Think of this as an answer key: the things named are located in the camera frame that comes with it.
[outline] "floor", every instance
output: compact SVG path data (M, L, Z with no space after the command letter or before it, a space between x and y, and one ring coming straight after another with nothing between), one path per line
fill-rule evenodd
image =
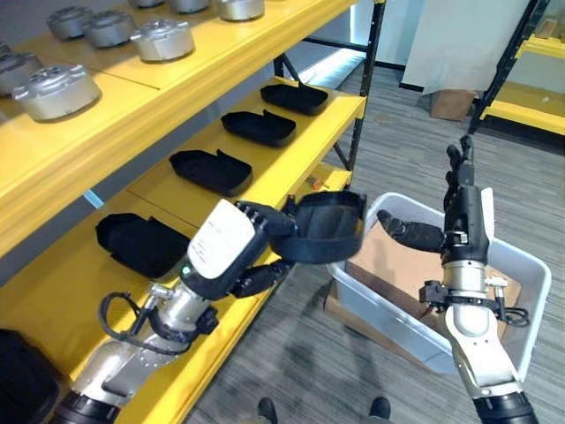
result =
M369 200L399 192L440 208L450 142L463 123L431 119L429 101L398 87L398 72L377 69L352 189ZM360 70L342 90L358 90ZM349 140L350 133L343 139ZM495 194L496 234L547 263L553 285L525 390L539 422L563 422L565 162L562 140L537 132L479 130L480 186ZM334 154L328 157L336 162ZM323 267L297 267L264 307L186 424L226 424L271 397L281 423L359 423L371 400L387 396L402 424L478 422L458 377L431 375L324 315Z

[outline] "white plastic bin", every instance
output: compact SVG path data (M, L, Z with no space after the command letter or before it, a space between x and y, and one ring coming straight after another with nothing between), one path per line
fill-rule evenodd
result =
M386 193L367 212L365 233L378 221L377 211L380 209L403 220L443 228L441 212L401 194ZM522 285L516 306L529 311L531 324L526 328L507 326L501 341L518 373L525 379L551 286L551 271L540 259L498 239L491 243L488 257L489 265ZM348 275L344 267L344 261L328 265L329 272L337 280L338 299L346 309L394 340L435 373L456 373L451 345L445 337Z

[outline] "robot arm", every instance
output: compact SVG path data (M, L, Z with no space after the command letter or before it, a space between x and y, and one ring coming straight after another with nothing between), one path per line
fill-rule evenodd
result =
M443 281L426 282L420 299L438 308L442 333L452 345L457 370L480 419L488 424L537 423L518 373L498 338L497 317L509 318L501 294L503 281L485 276L493 226L486 225L484 214L492 216L492 202L488 191L481 192L474 185L471 138L463 137L461 145L462 151L453 145L448 148L452 171L446 176L443 231L401 221L386 211L379 213L379 219L400 243L441 253ZM497 301L487 297L488 285L496 287Z
M111 339L91 355L49 423L113 423L156 369L176 360L198 336L214 330L218 321L211 301L263 292L285 278L294 261L340 261L360 246L364 197L319 193L305 196L298 205L290 200L285 210L288 215L256 203L232 205L222 200L192 239L172 288L153 284L142 307L127 293L109 294L101 303L99 319ZM328 216L337 218L323 219ZM290 244L281 244L289 239ZM305 250L303 243L325 248L301 258L297 251ZM269 244L282 259L253 267ZM108 325L114 299L124 299L135 313L126 331Z
M294 221L272 208L220 201L189 245L172 288L153 284L143 307L126 293L111 293L102 301L99 319L112 338L92 354L50 423L113 423L156 369L186 352L197 336L214 330L218 321L212 300L231 292L251 296L286 276L292 262L248 267L273 235L293 231ZM109 304L116 298L125 299L136 315L127 331L116 332L107 323Z

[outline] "black shoe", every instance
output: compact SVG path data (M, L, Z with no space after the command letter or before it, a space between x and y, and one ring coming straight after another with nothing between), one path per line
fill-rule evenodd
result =
M379 417L384 420L390 419L390 402L385 397L377 397L371 405L370 417Z
M260 417L266 419L271 424L278 424L279 422L276 419L275 404L268 397L264 397L259 401L259 405L257 406L257 414Z

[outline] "yellow shelf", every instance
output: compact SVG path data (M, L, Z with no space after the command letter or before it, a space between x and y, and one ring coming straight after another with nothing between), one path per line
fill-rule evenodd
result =
M300 200L307 194L329 192L336 190L335 187L341 189L351 182L350 171L336 168L324 162L320 163L308 177L308 179L312 178L320 187L316 187L314 190L312 180L308 181L307 179L295 193L297 200Z
M557 37L538 38L534 34L522 43L520 49L516 53L516 58L522 56L525 51L535 53L537 55L558 57L565 59L565 43Z
M82 176L93 185L117 168L108 149L133 157L124 145L126 117L156 90L100 72L93 77L100 101L56 124L38 124L0 98L0 256L85 192L91 184Z
M162 18L191 24L196 50L168 64L141 62L131 43L95 49L87 40L60 42L51 33L21 44L19 50L71 60L150 87L163 89L181 84L184 90L206 92L210 88L214 90L218 80L243 80L354 3L354 0L266 0L265 15L243 23L221 20L213 7L179 15L171 12L167 4L149 9L120 4L117 9L128 11L138 26Z
M313 175L327 190L339 190L350 173L321 164ZM301 186L297 195L311 191ZM0 327L16 329L49 358L63 375L75 379L88 355L106 336L96 319L103 296L131 292L146 296L147 280L109 257L96 242L94 227L109 213L133 212L193 236L196 228L138 197L121 192L60 238L0 289ZM260 263L276 255L265 252ZM215 302L220 324L210 336L199 337L190 351L157 371L121 412L117 424L181 422L229 356L269 293L247 299ZM124 309L113 316L118 328L132 321Z
M292 84L286 79L274 79ZM268 148L229 134L220 120L189 139L179 150L200 149L215 153L216 149L251 164L253 183L241 194L242 199L281 207L287 194L295 193L316 164L337 142L342 133L361 117L365 98L327 90L328 106L317 117L306 117L267 104L254 92L232 111L249 110L262 113L267 109L297 123L296 138L286 148ZM127 190L199 227L220 196L180 178L165 159L133 182Z
M506 82L486 115L565 135L565 95L541 88Z
M103 97L64 122L37 124L14 101L0 100L0 255L355 0L267 0L266 15L228 23L206 11L193 17L196 51L171 64L142 64L132 46L92 49L84 40L44 35L18 51L96 70ZM133 11L138 22L154 11Z

